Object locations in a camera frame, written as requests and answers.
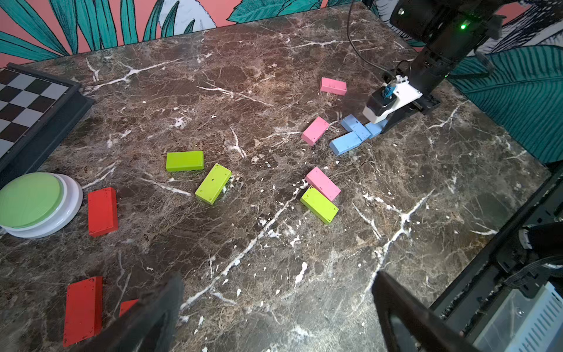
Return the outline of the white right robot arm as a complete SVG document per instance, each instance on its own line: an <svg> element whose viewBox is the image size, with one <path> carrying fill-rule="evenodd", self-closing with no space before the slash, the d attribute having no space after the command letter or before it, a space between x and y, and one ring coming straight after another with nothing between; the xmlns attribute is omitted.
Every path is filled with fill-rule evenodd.
<svg viewBox="0 0 563 352"><path fill-rule="evenodd" d="M501 37L506 1L399 1L390 23L425 44L406 76L422 97L393 112L383 132L416 114L428 114L440 102L432 91L487 39Z"/></svg>

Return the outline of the blue block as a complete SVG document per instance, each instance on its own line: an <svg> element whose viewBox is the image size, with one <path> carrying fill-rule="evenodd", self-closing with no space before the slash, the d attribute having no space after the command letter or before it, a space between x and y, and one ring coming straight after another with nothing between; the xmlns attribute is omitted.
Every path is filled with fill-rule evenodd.
<svg viewBox="0 0 563 352"><path fill-rule="evenodd" d="M379 123L367 123L364 127L369 132L369 138L375 138L382 133L385 129L388 120L381 120Z"/></svg>
<svg viewBox="0 0 563 352"><path fill-rule="evenodd" d="M333 139L329 147L334 155L342 155L350 150L357 148L362 143L362 139L355 133L349 132L336 139Z"/></svg>
<svg viewBox="0 0 563 352"><path fill-rule="evenodd" d="M360 140L365 141L372 137L371 132L354 115L349 114L341 121L342 127L347 132L353 132Z"/></svg>

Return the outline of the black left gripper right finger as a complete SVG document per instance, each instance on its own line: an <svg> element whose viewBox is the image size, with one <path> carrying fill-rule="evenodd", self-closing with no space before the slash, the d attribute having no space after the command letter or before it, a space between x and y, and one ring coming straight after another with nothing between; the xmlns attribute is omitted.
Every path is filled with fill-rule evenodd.
<svg viewBox="0 0 563 352"><path fill-rule="evenodd" d="M476 351L385 271L371 287L388 351Z"/></svg>

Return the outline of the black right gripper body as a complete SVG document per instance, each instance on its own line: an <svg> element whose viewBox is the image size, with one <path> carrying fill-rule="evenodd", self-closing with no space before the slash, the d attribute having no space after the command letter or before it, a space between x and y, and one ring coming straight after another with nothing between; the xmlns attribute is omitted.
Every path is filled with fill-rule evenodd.
<svg viewBox="0 0 563 352"><path fill-rule="evenodd" d="M445 79L452 70L453 62L447 58L424 49L408 66L397 65L397 73L407 76L410 85L418 89L422 96L400 107L387 117L382 134L389 132L394 126L417 113L428 115L440 106L441 101L432 95L432 91Z"/></svg>

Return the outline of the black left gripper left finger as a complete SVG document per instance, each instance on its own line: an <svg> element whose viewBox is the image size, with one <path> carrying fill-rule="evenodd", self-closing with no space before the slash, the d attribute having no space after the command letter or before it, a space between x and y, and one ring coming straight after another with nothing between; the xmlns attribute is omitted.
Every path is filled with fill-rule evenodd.
<svg viewBox="0 0 563 352"><path fill-rule="evenodd" d="M143 295L84 351L169 351L174 341L183 280L178 273Z"/></svg>

